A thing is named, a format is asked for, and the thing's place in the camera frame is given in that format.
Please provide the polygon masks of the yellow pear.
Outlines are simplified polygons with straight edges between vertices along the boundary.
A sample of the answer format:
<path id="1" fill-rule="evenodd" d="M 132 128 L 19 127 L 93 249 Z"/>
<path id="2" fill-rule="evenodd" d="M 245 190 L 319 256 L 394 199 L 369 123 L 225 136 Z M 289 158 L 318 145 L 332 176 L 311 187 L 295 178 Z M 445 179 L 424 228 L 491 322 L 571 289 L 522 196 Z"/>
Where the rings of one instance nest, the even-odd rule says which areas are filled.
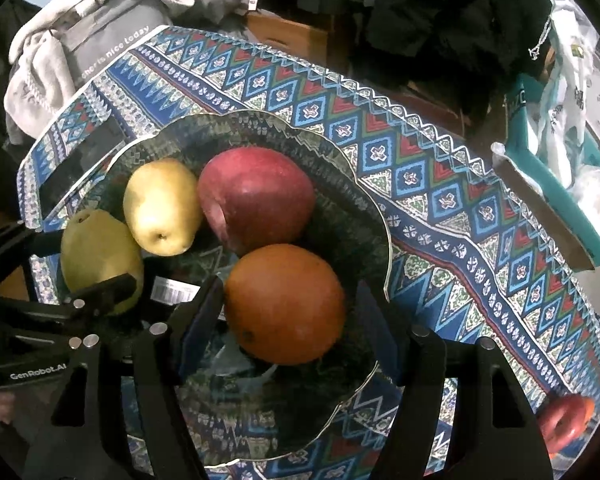
<path id="1" fill-rule="evenodd" d="M 106 210 L 83 209 L 69 220 L 61 237 L 60 267 L 70 292 L 125 273 L 135 278 L 135 292 L 114 306 L 114 314 L 130 310 L 140 299 L 144 284 L 140 246 L 126 224 Z"/>
<path id="2" fill-rule="evenodd" d="M 174 158 L 148 162 L 132 173 L 123 213 L 140 248 L 160 257 L 189 250 L 204 220 L 197 186 L 193 171 Z"/>

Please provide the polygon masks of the dark red apple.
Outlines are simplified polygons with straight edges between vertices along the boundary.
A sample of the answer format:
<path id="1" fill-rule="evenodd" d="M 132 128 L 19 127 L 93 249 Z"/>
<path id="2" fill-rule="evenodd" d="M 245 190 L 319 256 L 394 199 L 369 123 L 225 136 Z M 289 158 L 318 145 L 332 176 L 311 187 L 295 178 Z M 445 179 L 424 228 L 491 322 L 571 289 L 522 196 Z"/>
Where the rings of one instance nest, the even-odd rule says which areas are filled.
<path id="1" fill-rule="evenodd" d="M 238 256 L 294 240 L 311 218 L 311 179 L 288 156 L 258 146 L 232 148 L 201 171 L 198 196 L 210 228 Z"/>

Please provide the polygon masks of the large orange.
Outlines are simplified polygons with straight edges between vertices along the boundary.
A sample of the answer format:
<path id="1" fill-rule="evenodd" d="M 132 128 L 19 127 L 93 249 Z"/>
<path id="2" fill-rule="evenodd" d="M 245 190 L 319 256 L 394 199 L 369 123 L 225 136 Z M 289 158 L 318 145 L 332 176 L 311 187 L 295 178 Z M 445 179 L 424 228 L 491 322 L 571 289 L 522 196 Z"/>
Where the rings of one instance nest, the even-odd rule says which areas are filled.
<path id="1" fill-rule="evenodd" d="M 590 398 L 589 396 L 585 396 L 583 398 L 583 403 L 585 405 L 584 424 L 587 425 L 595 413 L 595 401 L 592 398 Z"/>
<path id="2" fill-rule="evenodd" d="M 346 295 L 332 267 L 289 244 L 264 246 L 240 258 L 224 296 L 226 322 L 238 344 L 277 365 L 324 356 L 347 318 Z"/>

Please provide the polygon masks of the red apple upper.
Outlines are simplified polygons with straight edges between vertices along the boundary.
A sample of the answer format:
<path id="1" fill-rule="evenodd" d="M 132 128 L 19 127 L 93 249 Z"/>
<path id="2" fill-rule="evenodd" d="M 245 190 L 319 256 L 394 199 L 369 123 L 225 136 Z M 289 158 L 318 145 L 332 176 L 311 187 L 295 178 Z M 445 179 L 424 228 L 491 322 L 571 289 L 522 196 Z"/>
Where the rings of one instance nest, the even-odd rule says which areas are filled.
<path id="1" fill-rule="evenodd" d="M 542 409 L 538 424 L 548 454 L 558 453 L 585 430 L 583 398 L 577 393 L 556 396 Z"/>

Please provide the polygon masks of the dark glass fruit plate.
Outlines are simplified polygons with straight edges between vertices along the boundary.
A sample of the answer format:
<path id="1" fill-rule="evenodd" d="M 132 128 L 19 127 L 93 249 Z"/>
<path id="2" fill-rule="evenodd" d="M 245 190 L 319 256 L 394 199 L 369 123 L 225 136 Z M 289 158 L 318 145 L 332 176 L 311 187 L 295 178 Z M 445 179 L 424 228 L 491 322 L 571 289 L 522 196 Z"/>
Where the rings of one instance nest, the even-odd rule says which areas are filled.
<path id="1" fill-rule="evenodd" d="M 219 169 L 218 190 L 234 196 L 258 171 L 237 156 L 255 148 L 290 158 L 311 180 L 315 205 L 301 230 L 287 243 L 235 250 L 203 226 L 185 254 L 152 265 L 178 281 L 223 283 L 204 354 L 176 390 L 209 467 L 299 451 L 372 378 L 377 363 L 354 300 L 360 283 L 386 288 L 391 250 L 379 208 L 358 185 L 349 150 L 262 110 L 172 122 L 125 148 L 81 203 L 121 217 L 132 173 L 167 157 L 197 176 Z"/>

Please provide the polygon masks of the grey white clothes pile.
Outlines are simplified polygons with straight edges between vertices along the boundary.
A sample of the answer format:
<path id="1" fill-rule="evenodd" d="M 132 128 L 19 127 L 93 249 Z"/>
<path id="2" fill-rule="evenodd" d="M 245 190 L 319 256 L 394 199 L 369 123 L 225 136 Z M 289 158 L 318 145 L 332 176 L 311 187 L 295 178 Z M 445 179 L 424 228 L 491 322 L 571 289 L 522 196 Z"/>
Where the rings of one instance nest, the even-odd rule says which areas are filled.
<path id="1" fill-rule="evenodd" d="M 16 32 L 4 95 L 6 131 L 36 139 L 91 78 L 137 41 L 181 16 L 219 25 L 256 0 L 50 0 Z"/>

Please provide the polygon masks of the cardboard box under crate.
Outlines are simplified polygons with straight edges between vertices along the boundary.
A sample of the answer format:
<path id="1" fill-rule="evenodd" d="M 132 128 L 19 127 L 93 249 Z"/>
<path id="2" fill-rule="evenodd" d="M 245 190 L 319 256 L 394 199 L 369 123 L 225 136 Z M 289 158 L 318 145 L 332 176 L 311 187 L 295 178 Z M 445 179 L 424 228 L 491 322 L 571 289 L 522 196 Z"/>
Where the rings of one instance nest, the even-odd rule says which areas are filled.
<path id="1" fill-rule="evenodd" d="M 505 145 L 501 142 L 491 144 L 492 166 L 508 188 L 530 209 L 540 226 L 555 241 L 567 263 L 576 271 L 589 271 L 595 268 L 591 257 L 580 240 L 568 229 L 568 226 L 544 200 L 542 194 L 528 183 L 513 162 L 505 154 Z"/>

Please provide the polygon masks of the teal plastic crate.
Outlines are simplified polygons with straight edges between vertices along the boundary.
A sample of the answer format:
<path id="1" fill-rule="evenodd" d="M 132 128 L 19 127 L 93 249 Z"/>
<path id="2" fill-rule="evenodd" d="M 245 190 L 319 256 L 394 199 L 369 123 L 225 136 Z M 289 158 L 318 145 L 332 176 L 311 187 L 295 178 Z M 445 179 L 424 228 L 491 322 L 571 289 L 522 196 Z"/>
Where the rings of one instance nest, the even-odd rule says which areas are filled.
<path id="1" fill-rule="evenodd" d="M 568 242 L 559 242 L 558 245 L 577 247 L 586 253 L 582 263 L 573 263 L 572 266 L 578 270 L 594 269 L 600 266 L 600 236 L 550 168 L 529 148 L 531 105 L 540 104 L 542 92 L 543 85 L 539 81 L 527 74 L 520 74 L 513 88 L 506 93 L 505 153 L 541 190 L 544 203 L 556 217 L 556 220 L 542 220 L 543 226 L 549 229 L 561 224 L 569 233 Z"/>

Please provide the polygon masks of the white rice bag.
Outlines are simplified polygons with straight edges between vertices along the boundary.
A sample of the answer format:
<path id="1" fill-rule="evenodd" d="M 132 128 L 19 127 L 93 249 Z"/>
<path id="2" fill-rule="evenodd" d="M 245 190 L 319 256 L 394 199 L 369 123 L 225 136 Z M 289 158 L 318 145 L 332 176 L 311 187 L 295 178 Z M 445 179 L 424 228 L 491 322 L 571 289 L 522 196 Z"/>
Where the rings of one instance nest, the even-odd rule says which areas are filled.
<path id="1" fill-rule="evenodd" d="M 548 0 L 548 12 L 533 61 L 543 44 L 555 53 L 550 78 L 540 101 L 536 156 L 563 188 L 570 188 L 583 165 L 588 80 L 600 34 L 576 0 Z"/>

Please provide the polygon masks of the wooden drawer box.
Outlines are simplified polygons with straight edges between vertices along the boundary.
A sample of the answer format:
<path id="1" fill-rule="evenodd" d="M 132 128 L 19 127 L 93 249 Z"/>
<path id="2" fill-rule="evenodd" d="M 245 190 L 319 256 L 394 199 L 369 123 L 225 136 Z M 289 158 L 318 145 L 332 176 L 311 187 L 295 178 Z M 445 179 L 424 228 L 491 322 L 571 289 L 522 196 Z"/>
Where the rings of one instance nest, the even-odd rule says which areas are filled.
<path id="1" fill-rule="evenodd" d="M 249 12 L 246 25 L 262 44 L 297 58 L 325 65 L 328 58 L 328 32 L 307 24 L 285 20 L 277 15 Z"/>

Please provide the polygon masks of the black hanging coat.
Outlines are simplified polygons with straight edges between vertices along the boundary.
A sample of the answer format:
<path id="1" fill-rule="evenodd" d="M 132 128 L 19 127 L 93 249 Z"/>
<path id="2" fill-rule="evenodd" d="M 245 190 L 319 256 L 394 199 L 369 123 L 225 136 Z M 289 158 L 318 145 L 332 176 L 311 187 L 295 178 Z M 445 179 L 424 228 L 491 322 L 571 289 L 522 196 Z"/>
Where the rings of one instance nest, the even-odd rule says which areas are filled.
<path id="1" fill-rule="evenodd" d="M 535 64 L 529 54 L 547 0 L 298 0 L 350 22 L 353 75 L 387 89 L 409 84 L 479 120 Z"/>

